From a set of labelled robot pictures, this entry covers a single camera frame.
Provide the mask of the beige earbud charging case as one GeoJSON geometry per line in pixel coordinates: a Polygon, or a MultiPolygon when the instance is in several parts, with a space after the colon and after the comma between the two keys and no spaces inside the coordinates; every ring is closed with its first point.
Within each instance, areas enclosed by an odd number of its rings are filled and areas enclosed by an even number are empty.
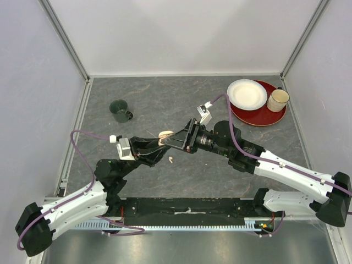
{"type": "Polygon", "coordinates": [[[166,131],[162,131],[159,133],[158,135],[158,145],[159,146],[163,146],[164,143],[162,142],[163,139],[171,136],[171,135],[174,135],[174,132],[173,131],[170,131],[170,130],[166,130],[166,131]]]}

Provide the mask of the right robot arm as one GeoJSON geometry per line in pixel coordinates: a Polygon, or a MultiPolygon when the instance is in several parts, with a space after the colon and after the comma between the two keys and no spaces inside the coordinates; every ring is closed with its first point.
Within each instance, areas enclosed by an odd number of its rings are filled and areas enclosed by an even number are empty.
{"type": "Polygon", "coordinates": [[[320,173],[286,161],[269,150],[241,138],[241,131],[227,120],[217,122],[208,131],[192,119],[181,131],[159,134],[159,143],[187,153],[202,149],[228,158],[228,164],[240,172],[266,177],[294,189],[277,192],[259,189],[252,202],[253,213],[269,212],[315,215],[319,220],[344,227],[351,202],[351,181],[347,174],[320,173]]]}

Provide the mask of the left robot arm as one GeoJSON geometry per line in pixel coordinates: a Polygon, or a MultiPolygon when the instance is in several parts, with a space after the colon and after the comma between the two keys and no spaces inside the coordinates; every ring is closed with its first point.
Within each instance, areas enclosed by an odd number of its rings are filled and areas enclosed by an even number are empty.
{"type": "Polygon", "coordinates": [[[35,256],[85,220],[105,214],[116,216],[121,208],[118,193],[126,184],[124,177],[140,165],[153,167],[169,150],[158,137],[128,139],[111,135],[105,140],[116,145],[119,158],[98,161],[90,170],[92,181],[76,192],[45,205],[27,205],[15,226],[18,250],[28,257],[35,256]]]}

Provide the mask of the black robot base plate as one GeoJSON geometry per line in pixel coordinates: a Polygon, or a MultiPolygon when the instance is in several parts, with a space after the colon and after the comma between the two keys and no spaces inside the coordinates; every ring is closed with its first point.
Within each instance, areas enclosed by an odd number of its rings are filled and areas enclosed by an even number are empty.
{"type": "Polygon", "coordinates": [[[242,226],[245,218],[280,218],[252,199],[129,197],[109,207],[106,216],[123,217],[128,226],[242,226]]]}

